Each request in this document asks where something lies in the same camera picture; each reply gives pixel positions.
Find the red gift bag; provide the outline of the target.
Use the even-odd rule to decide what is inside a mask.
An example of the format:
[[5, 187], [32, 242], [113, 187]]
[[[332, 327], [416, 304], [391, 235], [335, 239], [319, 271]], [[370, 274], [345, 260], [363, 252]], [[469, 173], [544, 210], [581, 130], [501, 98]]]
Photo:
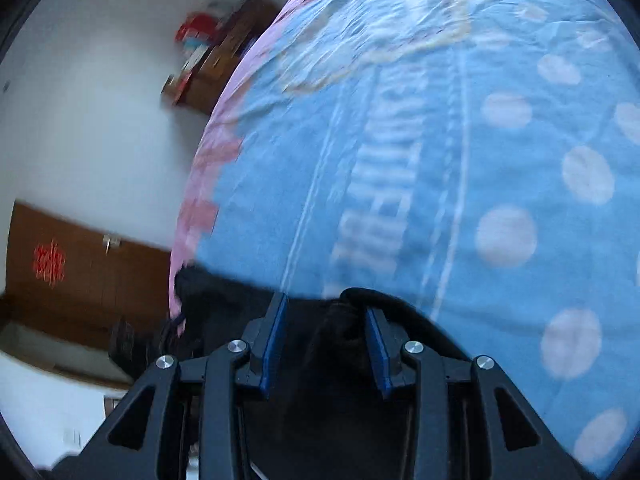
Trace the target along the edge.
[[193, 12], [186, 16], [175, 33], [175, 42], [184, 44], [189, 40], [210, 44], [218, 36], [221, 22], [205, 12]]

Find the blue pink bed sheet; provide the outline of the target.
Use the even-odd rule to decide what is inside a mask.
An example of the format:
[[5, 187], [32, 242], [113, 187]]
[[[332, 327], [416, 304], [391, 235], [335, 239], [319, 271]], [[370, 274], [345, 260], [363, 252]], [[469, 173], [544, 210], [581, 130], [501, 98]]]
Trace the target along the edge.
[[639, 0], [288, 0], [215, 105], [172, 270], [406, 300], [599, 477], [639, 461]]

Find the wooden desk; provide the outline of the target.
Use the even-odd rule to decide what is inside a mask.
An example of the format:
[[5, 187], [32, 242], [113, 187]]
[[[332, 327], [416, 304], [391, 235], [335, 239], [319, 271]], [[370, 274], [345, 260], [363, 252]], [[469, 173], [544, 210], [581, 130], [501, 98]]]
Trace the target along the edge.
[[165, 81], [162, 98], [173, 106], [210, 114], [244, 54], [278, 13], [271, 0], [241, 0], [230, 14], [218, 18], [221, 28], [210, 44], [195, 40], [182, 44], [191, 52], [180, 72]]

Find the black pants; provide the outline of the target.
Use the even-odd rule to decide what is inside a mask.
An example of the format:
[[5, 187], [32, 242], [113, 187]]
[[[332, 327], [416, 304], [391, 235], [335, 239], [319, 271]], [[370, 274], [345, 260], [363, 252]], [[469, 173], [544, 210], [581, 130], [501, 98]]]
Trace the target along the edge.
[[370, 309], [396, 340], [441, 356], [465, 353], [405, 302], [350, 288], [335, 299], [290, 298], [280, 317], [264, 396], [242, 407], [248, 458], [270, 479], [398, 479], [412, 419], [405, 389], [383, 394], [381, 353], [371, 352]]

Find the brown wooden door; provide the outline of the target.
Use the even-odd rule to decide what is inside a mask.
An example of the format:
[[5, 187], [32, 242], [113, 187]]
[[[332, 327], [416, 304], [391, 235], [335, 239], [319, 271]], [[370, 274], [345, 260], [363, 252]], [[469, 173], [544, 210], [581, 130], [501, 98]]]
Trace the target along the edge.
[[105, 350], [125, 320], [152, 332], [168, 318], [170, 253], [15, 202], [1, 323]]

